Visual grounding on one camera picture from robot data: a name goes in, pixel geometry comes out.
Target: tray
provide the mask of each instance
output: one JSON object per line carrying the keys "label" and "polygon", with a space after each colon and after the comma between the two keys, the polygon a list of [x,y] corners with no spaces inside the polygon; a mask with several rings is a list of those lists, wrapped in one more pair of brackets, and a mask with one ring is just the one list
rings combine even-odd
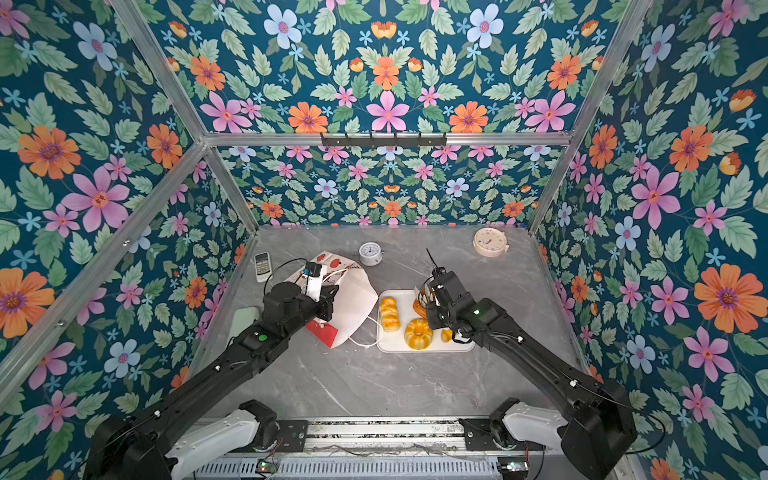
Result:
{"label": "tray", "polygon": [[381,326],[376,327],[376,340],[379,350],[386,353],[430,353],[430,352],[468,352],[475,348],[475,343],[445,343],[441,339],[443,329],[437,329],[432,336],[432,343],[424,350],[414,350],[406,343],[406,327],[411,320],[421,318],[418,313],[413,311],[413,300],[416,299],[414,290],[385,290],[379,295],[379,302],[376,308],[381,304],[382,298],[392,297],[397,301],[397,313],[400,315],[400,330],[396,332],[385,332]]}

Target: alarm clock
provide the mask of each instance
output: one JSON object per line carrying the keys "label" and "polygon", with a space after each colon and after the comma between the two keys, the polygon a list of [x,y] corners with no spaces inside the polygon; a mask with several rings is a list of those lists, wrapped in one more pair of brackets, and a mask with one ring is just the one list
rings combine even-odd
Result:
{"label": "alarm clock", "polygon": [[509,250],[504,233],[491,227],[478,230],[472,240],[472,246],[484,257],[498,257]]}
{"label": "alarm clock", "polygon": [[360,263],[366,266],[378,265],[384,259],[384,250],[376,242],[364,243],[357,253],[360,255]]}

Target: gray table surface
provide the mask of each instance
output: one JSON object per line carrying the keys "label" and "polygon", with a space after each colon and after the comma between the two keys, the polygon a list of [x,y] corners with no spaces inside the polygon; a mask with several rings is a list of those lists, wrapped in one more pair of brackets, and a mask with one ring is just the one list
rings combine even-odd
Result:
{"label": "gray table surface", "polygon": [[[387,228],[316,227],[260,230],[259,251],[268,251],[273,267],[294,257],[311,258],[323,250],[357,260],[366,241],[384,249],[384,261],[365,267],[377,292],[411,289],[435,260],[454,270],[476,299],[484,296],[508,312],[553,353],[577,365],[573,334],[544,278],[533,240],[523,229],[505,229],[509,251],[485,258],[472,248],[476,227]],[[279,280],[290,275],[286,267]],[[261,306],[263,284],[249,268],[235,295],[236,308]],[[373,343],[376,325],[366,321],[353,337]],[[212,346],[223,351],[225,345]],[[329,349],[303,330],[289,349],[258,377],[244,383],[206,416],[222,417],[249,399],[258,399],[281,418],[371,415],[487,415],[508,397],[529,405],[550,402],[512,365],[475,347],[467,353],[383,353],[351,342]]]}

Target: donut-shaped bread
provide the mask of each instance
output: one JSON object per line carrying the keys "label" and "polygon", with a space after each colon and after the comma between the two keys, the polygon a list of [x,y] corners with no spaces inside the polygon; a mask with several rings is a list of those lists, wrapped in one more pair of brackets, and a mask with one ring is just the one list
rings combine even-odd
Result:
{"label": "donut-shaped bread", "polygon": [[427,318],[427,310],[419,303],[419,299],[413,300],[413,311],[416,312],[423,319]]}
{"label": "donut-shaped bread", "polygon": [[391,313],[381,315],[381,324],[385,332],[396,332],[400,330],[400,317]]}
{"label": "donut-shaped bread", "polygon": [[406,343],[414,350],[432,345],[432,329],[424,319],[415,319],[406,327]]}

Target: wallpapered wall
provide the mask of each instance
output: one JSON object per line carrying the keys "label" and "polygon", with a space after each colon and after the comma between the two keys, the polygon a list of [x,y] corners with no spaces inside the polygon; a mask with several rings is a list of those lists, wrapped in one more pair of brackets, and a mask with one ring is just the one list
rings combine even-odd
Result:
{"label": "wallpapered wall", "polygon": [[189,143],[111,10],[89,5],[0,2],[0,359]]}
{"label": "wallpapered wall", "polygon": [[[768,475],[764,0],[658,2],[538,231],[594,376],[670,433],[655,480]],[[636,449],[661,425],[636,415]]]}
{"label": "wallpapered wall", "polygon": [[[543,132],[571,126],[625,6],[196,0],[153,29],[211,131]],[[295,148],[232,150],[262,222],[521,224],[559,152]]]}
{"label": "wallpapered wall", "polygon": [[180,386],[245,243],[200,162],[5,407],[0,478],[68,478],[108,415]]}

